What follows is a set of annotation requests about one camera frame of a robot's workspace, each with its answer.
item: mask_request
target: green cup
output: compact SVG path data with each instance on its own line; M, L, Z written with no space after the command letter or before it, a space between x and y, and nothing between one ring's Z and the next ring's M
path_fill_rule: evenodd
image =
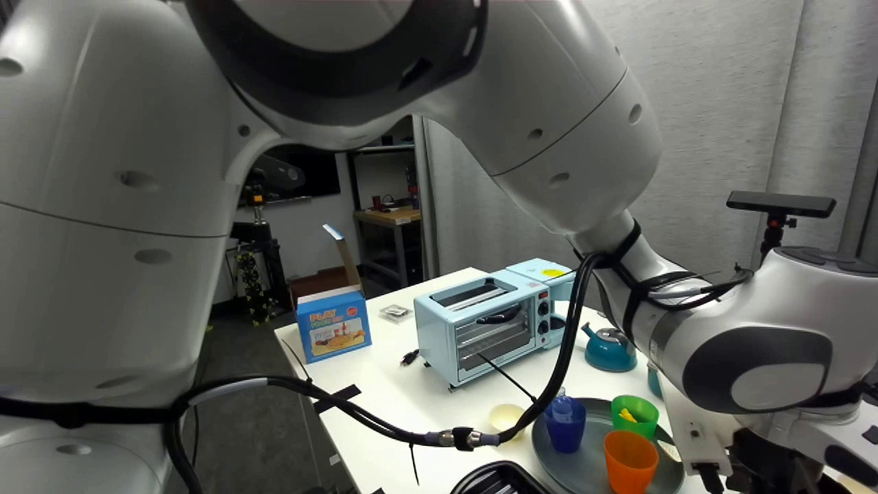
M638 396L618 396L609 405L611 429L633 432L644 439L655 439L657 409Z

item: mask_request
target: orange cup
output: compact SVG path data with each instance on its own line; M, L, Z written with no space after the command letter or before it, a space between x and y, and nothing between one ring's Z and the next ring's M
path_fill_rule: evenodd
M603 464L614 494L644 494L657 466L657 451L638 433L611 432L603 436Z

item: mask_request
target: white table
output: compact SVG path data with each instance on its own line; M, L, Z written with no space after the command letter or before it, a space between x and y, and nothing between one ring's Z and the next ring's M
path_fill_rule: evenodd
M441 432L453 425L474 425L486 429L486 417L496 405L518 405L526 409L528 398L520 396L511 381L500 374L478 378L461 389L446 389L446 384L416 359L408 369L401 369L402 354L416 350L413 314L402 321L384 321L379 317L382 309L402 306L412 311L413 298L434 293L464 281L474 281L482 273L461 269L379 300L368 302L368 321L373 332L373 347L360 350L354 354L342 354L334 359L308 365L312 381L330 392L338 392L347 384L356 384L361 396L354 405L371 409L373 414L402 425L408 432ZM609 326L598 319L596 311L581 311L581 325L590 321L596 330ZM283 326L277 337L284 340L284 351L302 351L298 330ZM537 396L555 369L556 351L539 351L523 357L520 362L505 369L513 378L518 378L531 396ZM590 396L590 398L614 398L623 392L648 396L644 359L638 359L631 374L600 374L583 362L583 337L578 336L572 362L566 378L567 396ZM474 454L459 451L437 451L416 448L416 472L419 487L412 475L408 448L393 439L384 439L338 409L321 414L338 454L342 457L347 472L354 475L360 491L371 494L384 490L386 494L413 494L413 491L449 491L467 472L480 464L511 459L531 472L542 487L555 487L542 472L528 432L523 439L507 443L502 448L480 448ZM686 477L681 491L701 491L696 477Z

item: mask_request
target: floor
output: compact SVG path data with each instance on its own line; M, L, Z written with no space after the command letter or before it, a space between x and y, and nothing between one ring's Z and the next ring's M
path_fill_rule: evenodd
M253 326L240 311L214 311L198 381L284 374L290 365L272 326ZM194 470L206 494L356 494L309 405L280 389L217 398L198 409ZM172 475L168 494L187 490Z

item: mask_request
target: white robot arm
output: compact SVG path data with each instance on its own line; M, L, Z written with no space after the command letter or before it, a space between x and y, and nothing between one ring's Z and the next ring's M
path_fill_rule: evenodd
M788 251L718 298L655 256L625 212L655 115L578 0L22 0L0 34L0 407L168 407L253 160L361 145L405 114L600 259L609 314L686 400L878 484L856 392L874 273ZM29 491L158 491L161 472L150 425L0 417L0 477Z

